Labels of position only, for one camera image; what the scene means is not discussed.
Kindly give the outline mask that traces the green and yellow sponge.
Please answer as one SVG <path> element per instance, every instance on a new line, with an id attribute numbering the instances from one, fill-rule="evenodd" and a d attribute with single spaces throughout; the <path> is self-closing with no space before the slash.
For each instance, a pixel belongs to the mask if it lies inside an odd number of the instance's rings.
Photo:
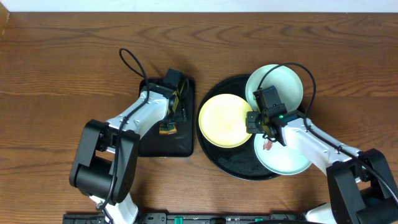
<path id="1" fill-rule="evenodd" d="M 174 124 L 159 124 L 159 134 L 168 135 L 175 134 L 177 132 L 177 128 Z"/>

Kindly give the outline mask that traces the yellow plate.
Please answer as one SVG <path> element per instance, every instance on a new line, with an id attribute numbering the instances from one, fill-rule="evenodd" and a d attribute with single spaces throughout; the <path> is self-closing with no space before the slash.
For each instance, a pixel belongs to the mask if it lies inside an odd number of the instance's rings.
<path id="1" fill-rule="evenodd" d="M 218 147 L 238 147 L 251 137 L 246 131 L 246 115 L 251 111 L 249 103 L 237 95 L 212 96 L 199 111 L 200 132 Z"/>

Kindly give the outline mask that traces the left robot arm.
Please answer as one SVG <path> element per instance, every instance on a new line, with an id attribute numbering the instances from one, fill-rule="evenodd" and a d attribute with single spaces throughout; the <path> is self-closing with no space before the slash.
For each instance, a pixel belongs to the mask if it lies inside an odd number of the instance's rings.
<path id="1" fill-rule="evenodd" d="M 134 223 L 138 207 L 129 194 L 141 138 L 173 116 L 182 87 L 146 84 L 136 102 L 118 116 L 90 120 L 83 128 L 70 172 L 70 185 L 88 196 L 108 223 Z"/>

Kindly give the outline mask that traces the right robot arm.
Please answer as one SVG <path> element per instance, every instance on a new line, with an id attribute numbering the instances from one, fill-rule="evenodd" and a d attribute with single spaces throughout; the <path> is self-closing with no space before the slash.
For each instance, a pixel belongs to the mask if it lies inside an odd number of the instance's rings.
<path id="1" fill-rule="evenodd" d="M 397 184 L 381 151 L 343 144 L 299 111 L 271 118 L 250 111 L 246 130 L 300 152 L 326 175 L 335 222 L 397 221 Z"/>

